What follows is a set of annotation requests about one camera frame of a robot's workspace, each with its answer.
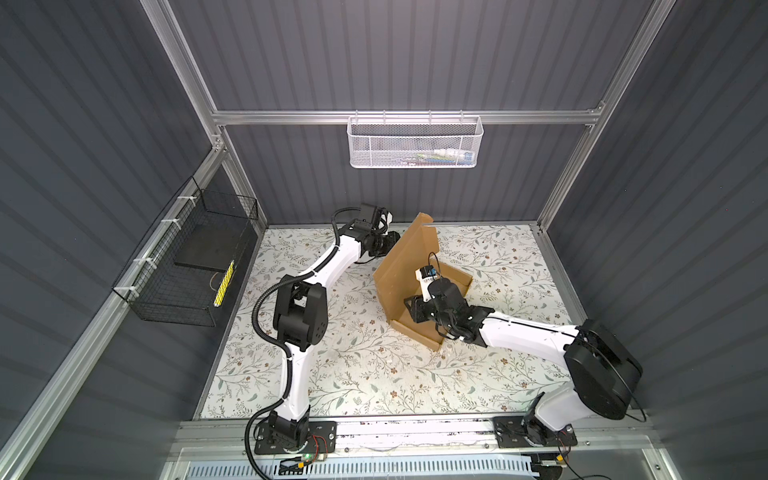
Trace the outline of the brown cardboard box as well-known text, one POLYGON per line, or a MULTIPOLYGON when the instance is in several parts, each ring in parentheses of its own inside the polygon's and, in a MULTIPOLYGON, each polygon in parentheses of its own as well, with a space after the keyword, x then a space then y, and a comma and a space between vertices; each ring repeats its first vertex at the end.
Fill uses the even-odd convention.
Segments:
POLYGON ((434 255, 440 252, 440 246, 437 229, 432 222, 433 218, 426 213, 416 216, 374 272, 374 283, 389 326, 430 350, 438 351, 444 338, 435 330, 435 323, 416 323, 404 303, 405 299, 422 294, 416 271, 429 263, 437 266, 439 261, 442 274, 457 286, 463 296, 467 295, 473 277, 442 257, 438 261, 434 259, 434 255))

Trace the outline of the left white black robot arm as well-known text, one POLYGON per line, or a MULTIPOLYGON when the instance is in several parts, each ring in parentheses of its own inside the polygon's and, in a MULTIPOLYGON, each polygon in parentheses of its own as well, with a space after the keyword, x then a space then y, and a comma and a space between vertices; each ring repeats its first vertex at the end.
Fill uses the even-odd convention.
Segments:
POLYGON ((284 276, 277 290, 273 328, 287 353, 276 417, 287 422, 298 423, 309 415, 309 374, 314 349, 328 328, 331 287, 361 257, 383 257, 399 240, 389 229, 392 214, 384 207, 363 203, 336 213, 354 217, 343 226, 333 223, 333 243, 300 274, 284 276))

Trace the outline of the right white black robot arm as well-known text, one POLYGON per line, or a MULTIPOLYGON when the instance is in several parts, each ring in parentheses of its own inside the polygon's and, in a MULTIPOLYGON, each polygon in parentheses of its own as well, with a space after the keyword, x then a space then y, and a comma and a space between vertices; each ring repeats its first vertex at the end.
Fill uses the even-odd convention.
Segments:
POLYGON ((432 323, 444 338, 534 355, 567 370, 569 379, 537 395, 520 423, 533 443, 542 445, 592 414, 609 420, 627 416, 643 369, 599 322, 552 325, 516 318, 469 304, 446 278, 423 283, 422 292, 403 303, 415 322, 432 323))

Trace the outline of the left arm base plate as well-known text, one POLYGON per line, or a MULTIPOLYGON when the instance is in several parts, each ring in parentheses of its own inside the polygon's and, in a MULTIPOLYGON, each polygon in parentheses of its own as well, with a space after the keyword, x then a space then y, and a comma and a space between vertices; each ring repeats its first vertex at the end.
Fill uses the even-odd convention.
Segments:
POLYGON ((252 451, 257 455, 333 453, 337 427, 333 421, 261 420, 256 424, 252 451))

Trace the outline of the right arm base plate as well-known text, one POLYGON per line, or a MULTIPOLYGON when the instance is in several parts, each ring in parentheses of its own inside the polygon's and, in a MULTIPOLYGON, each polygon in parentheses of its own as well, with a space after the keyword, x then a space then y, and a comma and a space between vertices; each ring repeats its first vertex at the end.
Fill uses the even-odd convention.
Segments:
POLYGON ((559 431, 549 430, 536 419, 523 416, 492 418, 493 432, 500 448, 574 447, 578 439, 571 425, 559 431))

